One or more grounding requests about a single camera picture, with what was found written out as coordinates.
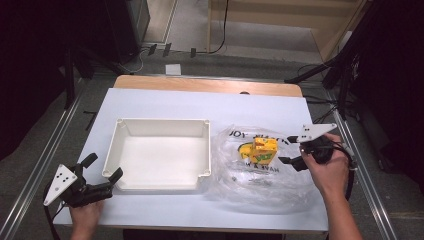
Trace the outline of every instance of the black stand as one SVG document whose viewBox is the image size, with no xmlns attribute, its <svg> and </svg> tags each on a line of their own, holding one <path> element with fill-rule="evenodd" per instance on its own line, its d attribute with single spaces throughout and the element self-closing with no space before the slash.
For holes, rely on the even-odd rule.
<svg viewBox="0 0 424 240">
<path fill-rule="evenodd" d="M 81 77 L 92 78 L 94 75 L 94 69 L 91 67 L 89 59 L 95 60 L 102 64 L 106 68 L 110 69 L 116 75 L 122 75 L 124 72 L 112 64 L 111 62 L 101 58 L 93 51 L 81 47 L 81 46 L 69 46 L 65 52 L 65 80 L 66 80 L 66 103 L 65 109 L 68 109 L 72 102 L 75 100 L 75 85 L 74 85 L 74 69 L 73 66 L 78 69 Z"/>
<path fill-rule="evenodd" d="M 374 24 L 372 24 L 382 5 L 382 0 L 372 1 L 368 11 L 359 22 L 352 36 L 347 41 L 345 47 L 333 59 L 307 71 L 306 73 L 293 79 L 284 80 L 285 83 L 298 84 L 308 78 L 330 68 L 327 75 L 322 80 L 325 89 L 333 88 L 341 80 L 340 93 L 338 96 L 338 110 L 343 120 L 345 116 L 345 102 L 349 88 L 349 83 L 353 80 L 353 63 L 355 58 L 360 55 L 361 49 L 372 36 Z"/>
</svg>

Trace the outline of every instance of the hand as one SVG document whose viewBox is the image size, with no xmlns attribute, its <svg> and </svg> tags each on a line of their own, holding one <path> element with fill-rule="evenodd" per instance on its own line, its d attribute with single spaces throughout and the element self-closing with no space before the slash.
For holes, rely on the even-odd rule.
<svg viewBox="0 0 424 240">
<path fill-rule="evenodd" d="M 328 133 L 324 136 L 333 142 L 341 143 L 340 136 Z M 302 147 L 301 154 L 311 172 L 315 185 L 324 199 L 326 197 L 343 196 L 349 173 L 349 160 L 346 155 L 338 150 L 334 150 L 330 161 L 326 164 L 318 164 L 311 154 L 306 154 L 302 151 Z"/>
<path fill-rule="evenodd" d="M 97 223 L 102 214 L 104 201 L 90 203 L 84 207 L 69 207 L 71 213 L 73 231 L 71 240 L 91 239 L 96 231 Z"/>
</svg>

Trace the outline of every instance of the plastic bag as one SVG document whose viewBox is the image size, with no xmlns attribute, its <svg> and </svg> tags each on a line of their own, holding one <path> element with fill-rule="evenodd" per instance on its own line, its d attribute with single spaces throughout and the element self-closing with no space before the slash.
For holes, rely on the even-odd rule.
<svg viewBox="0 0 424 240">
<path fill-rule="evenodd" d="M 250 163 L 238 152 L 254 137 L 278 141 L 278 151 L 267 166 Z M 258 127 L 231 126 L 212 138 L 212 179 L 209 193 L 231 202 L 291 209 L 307 205 L 316 190 L 309 171 L 297 172 L 278 157 L 299 156 L 299 144 L 291 144 L 282 133 Z"/>
</svg>

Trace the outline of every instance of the black cable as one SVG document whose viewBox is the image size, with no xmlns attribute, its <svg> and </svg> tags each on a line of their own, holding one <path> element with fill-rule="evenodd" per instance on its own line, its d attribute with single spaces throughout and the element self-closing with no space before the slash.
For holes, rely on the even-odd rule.
<svg viewBox="0 0 424 240">
<path fill-rule="evenodd" d="M 225 16 L 224 16 L 224 38 L 222 39 L 221 46 L 219 46 L 219 48 L 218 48 L 217 50 L 213 51 L 213 52 L 198 52 L 198 53 L 214 54 L 214 53 L 218 52 L 219 50 L 221 50 L 222 46 L 224 46 L 224 43 L 225 43 L 225 27 L 226 27 L 226 25 L 227 25 L 227 15 L 228 15 L 228 2 L 229 2 L 229 0 L 227 0 L 227 4 L 226 4 L 226 6 L 225 6 Z"/>
<path fill-rule="evenodd" d="M 298 77 L 300 76 L 300 70 L 304 69 L 305 67 L 317 67 L 317 66 L 319 66 L 319 64 L 306 64 L 300 67 L 299 69 L 297 69 L 297 76 Z"/>
<path fill-rule="evenodd" d="M 55 219 L 55 217 L 62 211 L 62 209 L 65 207 L 66 204 L 64 204 L 64 202 L 60 203 L 60 209 L 57 210 L 56 214 L 52 217 L 52 220 Z"/>
<path fill-rule="evenodd" d="M 90 119 L 90 122 L 88 123 L 87 127 L 85 128 L 85 131 L 90 130 L 90 128 L 93 126 L 94 120 L 97 117 L 97 112 L 91 112 L 91 111 L 84 111 L 85 114 L 92 114 L 93 116 Z"/>
<path fill-rule="evenodd" d="M 53 182 L 53 180 L 51 180 L 47 185 L 46 185 L 46 187 L 44 188 L 44 193 L 43 193 L 43 202 L 44 202 L 44 199 L 46 198 L 46 196 L 47 196 L 47 193 L 48 193 L 48 191 L 49 191 L 49 189 L 50 189 L 50 186 L 52 185 L 52 182 Z M 49 227 L 50 227 L 50 231 L 51 231 L 51 233 L 52 233 L 52 235 L 53 235 L 53 239 L 54 240 L 60 240 L 60 237 L 59 237 L 59 234 L 57 233 L 57 231 L 56 231 L 56 228 L 54 227 L 54 224 L 53 224 L 53 218 L 51 217 L 51 215 L 50 215 L 50 212 L 49 212 L 49 207 L 48 206 L 44 206 L 44 213 L 46 214 L 46 217 L 47 217 L 47 222 L 49 223 Z"/>
<path fill-rule="evenodd" d="M 334 107 L 332 107 L 328 112 L 326 112 L 324 115 L 322 115 L 321 117 L 319 117 L 319 118 L 317 118 L 317 119 L 315 119 L 314 121 L 313 121 L 313 123 L 314 124 L 317 124 L 317 123 L 323 123 L 324 121 L 325 121 L 325 119 L 328 117 L 328 116 L 330 116 L 331 115 L 331 113 L 333 112 L 333 111 L 335 111 L 337 109 L 337 106 L 334 106 Z"/>
<path fill-rule="evenodd" d="M 315 74 L 321 73 L 321 75 L 322 75 L 322 71 L 324 71 L 324 70 L 326 70 L 328 68 L 332 68 L 332 69 L 333 68 L 336 68 L 337 69 L 338 68 L 336 66 L 337 63 L 338 63 L 338 57 L 336 56 L 336 57 L 328 60 L 327 62 L 314 67 L 313 69 L 307 71 L 306 73 L 302 74 L 301 76 L 297 76 L 297 77 L 292 78 L 292 79 L 284 80 L 284 82 L 285 83 L 291 83 L 291 84 L 298 84 L 298 83 L 300 83 L 302 81 L 305 81 L 308 78 L 314 76 Z"/>
<path fill-rule="evenodd" d="M 349 166 L 352 164 L 353 159 L 350 156 L 350 154 L 346 151 L 346 149 L 344 149 L 343 147 L 334 147 L 334 149 L 339 150 L 340 152 L 342 152 L 346 155 L 346 157 L 349 160 Z M 346 198 L 347 201 L 349 201 L 350 196 L 352 195 L 354 178 L 355 178 L 355 170 L 349 169 L 349 176 L 348 176 L 347 186 L 346 186 L 346 191 L 345 191 L 345 198 Z"/>
<path fill-rule="evenodd" d="M 304 95 L 303 97 L 318 100 L 318 101 L 306 100 L 306 103 L 309 103 L 309 104 L 337 104 L 337 101 L 335 101 L 335 100 L 327 100 L 327 99 L 323 99 L 323 98 L 319 98 L 319 97 L 315 97 L 315 96 L 310 96 L 310 95 Z"/>
</svg>

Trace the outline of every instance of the table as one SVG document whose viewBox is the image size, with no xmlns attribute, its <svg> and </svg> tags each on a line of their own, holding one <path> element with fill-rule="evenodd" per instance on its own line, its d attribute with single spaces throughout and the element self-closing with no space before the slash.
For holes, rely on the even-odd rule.
<svg viewBox="0 0 424 240">
<path fill-rule="evenodd" d="M 266 89 L 279 96 L 265 96 Z M 241 91 L 262 95 L 228 93 Z M 211 135 L 227 127 L 232 121 L 242 126 L 265 122 L 270 129 L 283 128 L 287 134 L 295 134 L 303 123 L 311 122 L 306 101 L 300 96 L 298 86 L 287 84 L 229 79 L 121 76 L 105 97 L 79 161 L 89 153 L 96 152 L 99 159 L 84 171 L 84 176 L 90 184 L 105 181 L 101 177 L 101 169 L 116 118 L 119 117 L 209 119 Z M 240 103 L 251 107 L 255 107 L 255 104 L 267 104 L 263 104 L 258 112 L 244 113 L 239 111 Z M 274 107 L 285 111 L 275 111 Z M 272 110 L 275 111 L 272 118 L 257 116 L 261 111 Z M 213 200 L 205 198 L 202 193 L 148 192 L 131 195 L 114 191 L 113 198 L 105 203 L 99 224 L 167 230 L 324 233 L 328 231 L 324 203 L 318 190 L 315 189 L 311 196 L 307 208 L 287 212 L 276 208 Z M 71 224 L 69 212 L 62 211 L 54 223 Z"/>
<path fill-rule="evenodd" d="M 227 0 L 209 0 L 207 51 L 211 21 L 224 20 Z M 230 0 L 227 21 L 311 28 L 323 61 L 328 61 L 362 14 L 366 0 Z"/>
</svg>

